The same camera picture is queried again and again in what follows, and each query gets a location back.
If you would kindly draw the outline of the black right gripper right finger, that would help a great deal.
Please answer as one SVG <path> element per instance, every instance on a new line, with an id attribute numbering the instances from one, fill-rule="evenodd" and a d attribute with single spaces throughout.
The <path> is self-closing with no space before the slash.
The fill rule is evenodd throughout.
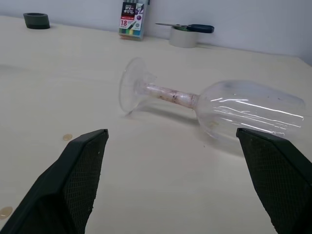
<path id="1" fill-rule="evenodd" d="M 253 187 L 278 234 L 312 234 L 312 163 L 288 140 L 238 128 Z"/>

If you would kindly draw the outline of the black-handled scissors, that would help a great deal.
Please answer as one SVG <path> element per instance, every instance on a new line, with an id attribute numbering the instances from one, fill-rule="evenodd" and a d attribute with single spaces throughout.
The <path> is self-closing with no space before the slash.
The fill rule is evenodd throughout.
<path id="1" fill-rule="evenodd" d="M 181 30 L 181 31 L 190 31 L 190 32 L 198 32 L 198 33 L 205 33 L 205 34 L 212 34 L 215 30 L 213 26 L 205 25 L 205 24 L 181 25 L 181 24 L 157 23 L 157 25 L 170 26 L 176 30 Z"/>

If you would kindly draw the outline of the clear wine glass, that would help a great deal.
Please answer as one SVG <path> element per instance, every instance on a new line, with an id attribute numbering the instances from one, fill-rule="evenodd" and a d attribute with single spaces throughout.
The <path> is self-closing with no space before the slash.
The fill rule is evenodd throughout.
<path id="1" fill-rule="evenodd" d="M 155 79 L 143 59 L 132 59 L 119 84 L 121 109 L 130 113 L 149 98 L 177 104 L 195 112 L 202 131 L 223 141 L 237 141 L 237 128 L 292 139 L 309 117 L 304 100 L 254 81 L 219 81 L 192 94 L 157 86 Z"/>

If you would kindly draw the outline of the marker pen set box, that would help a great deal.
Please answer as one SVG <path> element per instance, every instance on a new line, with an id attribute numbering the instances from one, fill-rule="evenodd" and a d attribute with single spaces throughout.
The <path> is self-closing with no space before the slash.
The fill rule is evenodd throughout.
<path id="1" fill-rule="evenodd" d="M 119 22 L 122 39 L 142 40 L 150 0 L 123 0 Z"/>

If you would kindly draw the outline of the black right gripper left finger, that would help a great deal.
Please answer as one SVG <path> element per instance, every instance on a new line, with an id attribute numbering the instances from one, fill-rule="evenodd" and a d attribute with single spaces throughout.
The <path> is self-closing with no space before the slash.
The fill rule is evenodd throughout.
<path id="1" fill-rule="evenodd" d="M 35 181 L 0 234 L 85 234 L 97 196 L 108 130 L 70 141 Z"/>

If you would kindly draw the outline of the white tape roll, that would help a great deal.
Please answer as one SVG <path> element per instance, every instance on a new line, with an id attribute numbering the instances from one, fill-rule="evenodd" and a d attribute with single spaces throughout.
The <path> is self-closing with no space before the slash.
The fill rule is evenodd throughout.
<path id="1" fill-rule="evenodd" d="M 195 48 L 198 33 L 183 27 L 171 27 L 169 44 L 179 48 Z"/>

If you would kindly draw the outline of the dark round lid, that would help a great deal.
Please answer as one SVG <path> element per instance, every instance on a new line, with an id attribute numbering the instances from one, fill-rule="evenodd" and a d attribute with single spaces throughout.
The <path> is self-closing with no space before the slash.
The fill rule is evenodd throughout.
<path id="1" fill-rule="evenodd" d="M 49 29 L 50 22 L 47 14 L 44 13 L 24 13 L 26 27 L 29 29 Z"/>

